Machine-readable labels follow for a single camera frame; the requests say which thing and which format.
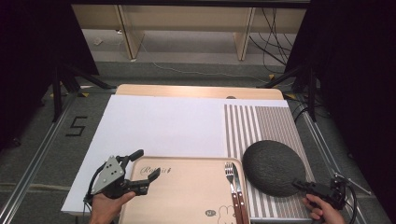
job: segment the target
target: knife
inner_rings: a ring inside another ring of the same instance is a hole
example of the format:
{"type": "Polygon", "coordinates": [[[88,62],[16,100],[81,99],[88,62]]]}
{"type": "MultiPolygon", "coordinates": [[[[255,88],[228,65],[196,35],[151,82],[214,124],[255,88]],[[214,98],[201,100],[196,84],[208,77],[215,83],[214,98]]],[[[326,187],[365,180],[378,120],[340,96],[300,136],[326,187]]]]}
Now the knife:
{"type": "Polygon", "coordinates": [[[233,164],[233,176],[235,177],[235,185],[236,185],[236,195],[238,196],[238,201],[240,204],[241,214],[242,214],[242,223],[249,224],[248,220],[248,210],[245,205],[244,195],[241,189],[241,182],[239,181],[238,170],[236,169],[235,164],[233,164]]]}

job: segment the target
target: fork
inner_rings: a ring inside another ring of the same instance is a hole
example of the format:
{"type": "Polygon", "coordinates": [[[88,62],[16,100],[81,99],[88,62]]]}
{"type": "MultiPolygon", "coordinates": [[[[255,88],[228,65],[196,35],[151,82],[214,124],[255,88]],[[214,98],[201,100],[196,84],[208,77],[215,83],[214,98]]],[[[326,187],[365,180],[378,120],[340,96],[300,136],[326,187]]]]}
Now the fork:
{"type": "Polygon", "coordinates": [[[242,224],[241,207],[239,206],[238,198],[236,197],[235,187],[233,186],[233,164],[225,162],[225,176],[230,182],[231,195],[233,197],[233,210],[235,213],[236,224],[242,224]]]}

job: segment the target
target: wooden cutting board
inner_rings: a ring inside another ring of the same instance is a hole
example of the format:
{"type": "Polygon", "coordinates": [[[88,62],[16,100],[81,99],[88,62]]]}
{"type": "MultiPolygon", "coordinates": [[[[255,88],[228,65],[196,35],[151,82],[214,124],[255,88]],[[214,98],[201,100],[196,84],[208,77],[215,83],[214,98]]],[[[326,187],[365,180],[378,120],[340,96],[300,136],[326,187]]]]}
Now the wooden cutting board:
{"type": "Polygon", "coordinates": [[[246,195],[241,162],[231,158],[143,157],[134,163],[131,180],[147,179],[156,168],[160,176],[148,195],[134,197],[121,211],[121,224],[235,224],[230,183],[224,164],[233,162],[246,195]]]}

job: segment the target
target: black round mat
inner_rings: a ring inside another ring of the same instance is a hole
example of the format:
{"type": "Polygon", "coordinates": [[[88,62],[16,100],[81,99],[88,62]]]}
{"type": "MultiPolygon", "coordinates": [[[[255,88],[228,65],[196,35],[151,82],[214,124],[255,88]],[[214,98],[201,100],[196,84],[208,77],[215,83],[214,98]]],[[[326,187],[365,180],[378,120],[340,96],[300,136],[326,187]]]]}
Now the black round mat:
{"type": "Polygon", "coordinates": [[[252,144],[244,153],[242,165],[247,180],[258,190],[274,197],[298,192],[294,178],[305,180],[303,161],[290,147],[271,140],[252,144]]]}

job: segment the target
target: metal utensil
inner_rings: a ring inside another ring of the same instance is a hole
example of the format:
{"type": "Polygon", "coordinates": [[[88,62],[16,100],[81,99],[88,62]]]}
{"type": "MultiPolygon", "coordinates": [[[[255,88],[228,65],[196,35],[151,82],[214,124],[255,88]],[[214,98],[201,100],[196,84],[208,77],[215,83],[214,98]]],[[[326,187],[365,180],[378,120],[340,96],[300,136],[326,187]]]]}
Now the metal utensil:
{"type": "Polygon", "coordinates": [[[236,185],[236,195],[238,196],[238,201],[240,204],[242,222],[243,224],[248,224],[248,208],[246,207],[244,195],[242,193],[241,182],[239,181],[238,170],[236,169],[235,164],[233,164],[233,175],[235,177],[235,185],[236,185]]]}
{"type": "Polygon", "coordinates": [[[235,212],[236,223],[243,224],[241,208],[238,202],[238,198],[236,196],[235,188],[233,187],[233,164],[231,162],[225,162],[224,170],[225,170],[225,176],[230,182],[231,195],[233,197],[233,210],[235,212]]]}

